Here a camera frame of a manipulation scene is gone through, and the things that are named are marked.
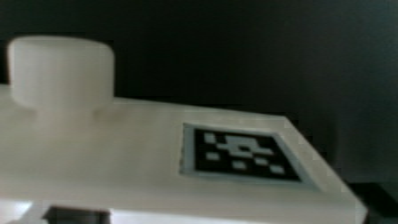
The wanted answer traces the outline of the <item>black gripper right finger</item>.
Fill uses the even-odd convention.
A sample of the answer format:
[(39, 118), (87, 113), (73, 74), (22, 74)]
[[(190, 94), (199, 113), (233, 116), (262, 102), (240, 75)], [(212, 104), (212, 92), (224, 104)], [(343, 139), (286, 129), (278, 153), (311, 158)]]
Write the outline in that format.
[(398, 200), (377, 183), (352, 183), (350, 189), (368, 208), (363, 224), (398, 224)]

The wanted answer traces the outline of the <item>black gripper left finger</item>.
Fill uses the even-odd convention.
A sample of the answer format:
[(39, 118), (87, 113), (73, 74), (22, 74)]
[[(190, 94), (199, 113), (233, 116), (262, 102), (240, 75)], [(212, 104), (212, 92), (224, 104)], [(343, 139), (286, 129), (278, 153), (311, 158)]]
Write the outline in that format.
[(111, 212), (52, 206), (43, 220), (48, 224), (111, 224)]

